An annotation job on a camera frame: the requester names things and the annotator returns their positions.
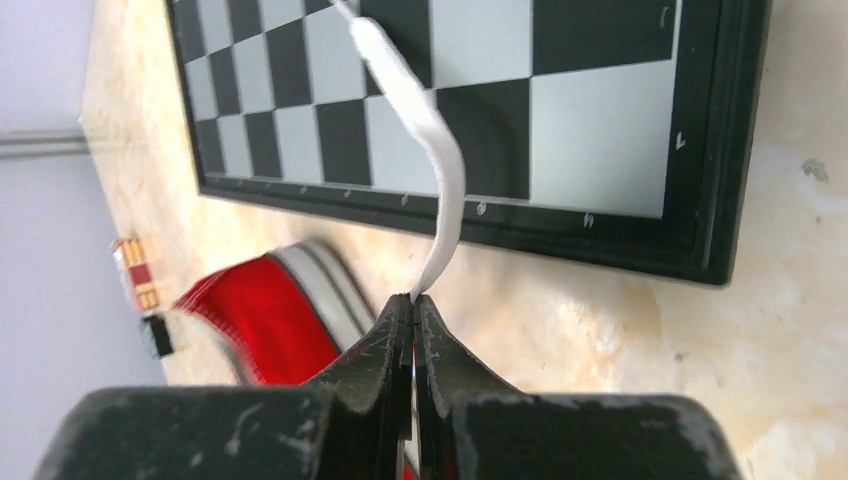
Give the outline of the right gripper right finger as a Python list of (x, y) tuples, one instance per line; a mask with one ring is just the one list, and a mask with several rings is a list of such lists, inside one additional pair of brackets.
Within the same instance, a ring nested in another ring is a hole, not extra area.
[(668, 394), (525, 393), (414, 305), (425, 479), (737, 479), (722, 428)]

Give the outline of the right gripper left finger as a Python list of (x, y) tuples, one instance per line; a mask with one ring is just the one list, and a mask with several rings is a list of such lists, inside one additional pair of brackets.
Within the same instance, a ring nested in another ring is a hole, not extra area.
[(298, 386), (106, 388), (67, 414), (38, 479), (399, 479), (413, 306)]

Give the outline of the red canvas sneaker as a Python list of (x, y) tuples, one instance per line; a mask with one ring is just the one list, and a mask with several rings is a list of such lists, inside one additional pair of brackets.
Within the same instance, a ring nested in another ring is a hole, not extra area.
[[(436, 237), (413, 297), (446, 268), (459, 239), (465, 170), (426, 91), (427, 45), (391, 40), (426, 26), (424, 1), (176, 1), (174, 44), (199, 182), (254, 180), (300, 193), (385, 184), (376, 168), (397, 131), (416, 141), (438, 183)], [(345, 265), (299, 242), (220, 270), (179, 306), (208, 320), (244, 375), (294, 385), (360, 340), (372, 313)]]

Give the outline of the black grey checkerboard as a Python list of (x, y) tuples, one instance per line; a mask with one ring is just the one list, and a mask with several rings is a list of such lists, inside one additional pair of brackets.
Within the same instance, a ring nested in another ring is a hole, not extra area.
[[(201, 193), (430, 234), (437, 181), (328, 1), (169, 1)], [(467, 242), (731, 278), (768, 1), (354, 1), (463, 154)]]

